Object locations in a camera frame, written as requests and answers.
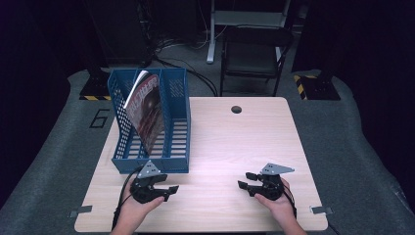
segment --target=blue plastic file organizer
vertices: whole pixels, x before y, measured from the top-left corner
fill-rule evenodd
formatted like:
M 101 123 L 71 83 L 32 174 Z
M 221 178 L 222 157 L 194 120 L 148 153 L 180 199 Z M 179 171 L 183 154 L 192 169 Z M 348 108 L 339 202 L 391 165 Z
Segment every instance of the blue plastic file organizer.
M 190 104 L 185 69 L 147 69 L 160 77 L 164 132 L 159 135 L 152 154 L 144 152 L 141 140 L 123 108 L 141 70 L 113 70 L 108 88 L 119 127 L 113 163 L 119 173 L 130 173 L 148 160 L 163 173 L 189 172 Z

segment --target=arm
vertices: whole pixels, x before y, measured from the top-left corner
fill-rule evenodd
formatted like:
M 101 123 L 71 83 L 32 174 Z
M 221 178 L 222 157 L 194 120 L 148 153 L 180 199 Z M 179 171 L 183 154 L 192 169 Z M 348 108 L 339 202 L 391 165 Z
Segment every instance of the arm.
M 284 185 L 290 188 L 289 183 L 285 179 L 283 178 L 281 179 Z M 272 216 L 281 226 L 285 234 L 287 235 L 306 234 L 305 231 L 301 228 L 301 226 L 297 222 L 296 218 L 294 217 L 293 208 L 289 200 L 284 194 L 276 201 L 268 200 L 267 198 L 263 197 L 260 194 L 255 194 L 254 196 L 261 204 L 269 208 Z
M 111 232 L 112 235 L 131 235 L 143 222 L 146 215 L 164 202 L 164 197 L 158 197 L 153 201 L 140 204 L 130 197 L 130 184 L 125 186 L 121 212 L 116 223 L 116 227 Z

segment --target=yellow black warning tape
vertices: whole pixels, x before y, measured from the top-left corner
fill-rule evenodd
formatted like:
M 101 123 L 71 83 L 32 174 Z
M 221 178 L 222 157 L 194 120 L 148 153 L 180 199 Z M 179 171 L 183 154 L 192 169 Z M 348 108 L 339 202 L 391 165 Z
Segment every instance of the yellow black warning tape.
M 90 100 L 90 101 L 111 100 L 111 96 L 79 96 L 79 100 Z
M 308 77 L 308 78 L 317 78 L 316 76 L 313 76 L 313 75 L 307 75 L 306 77 Z M 297 89 L 299 90 L 299 94 L 301 96 L 301 99 L 302 100 L 307 100 L 307 95 L 305 94 L 304 87 L 301 84 L 300 76 L 299 75 L 294 75 L 294 81 L 296 82 Z

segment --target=gray carpet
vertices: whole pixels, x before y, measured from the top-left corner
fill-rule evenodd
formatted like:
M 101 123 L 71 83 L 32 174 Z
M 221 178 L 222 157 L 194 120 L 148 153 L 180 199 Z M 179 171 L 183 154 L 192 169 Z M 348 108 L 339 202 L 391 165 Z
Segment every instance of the gray carpet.
M 176 60 L 185 61 L 218 88 L 220 43 L 213 65 L 206 63 L 207 52 L 207 45 L 174 46 L 163 49 L 159 57 L 181 67 L 187 65 Z M 295 46 L 277 95 L 288 100 L 322 203 L 334 211 L 327 215 L 329 222 L 341 234 L 415 234 L 415 216 L 402 200 L 398 183 L 362 135 L 351 91 L 334 78 L 341 101 L 301 100 L 294 74 L 318 71 L 291 73 L 294 54 Z M 61 116 L 0 211 L 0 234 L 76 234 L 75 218 L 68 214 L 82 204 L 114 119 L 110 101 L 78 100 L 87 79 L 86 71 L 69 77 L 71 92 Z M 199 79 L 190 74 L 188 79 L 190 96 L 212 96 Z M 99 111 L 100 117 L 107 117 L 103 128 L 90 128 Z M 312 234 L 335 232 L 328 228 Z

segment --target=book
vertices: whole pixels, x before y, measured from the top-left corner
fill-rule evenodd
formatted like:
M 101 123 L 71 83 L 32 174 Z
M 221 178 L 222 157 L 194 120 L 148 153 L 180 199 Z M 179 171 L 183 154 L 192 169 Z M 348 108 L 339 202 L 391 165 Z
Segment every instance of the book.
M 125 112 L 150 156 L 164 130 L 159 76 L 142 70 L 124 104 Z

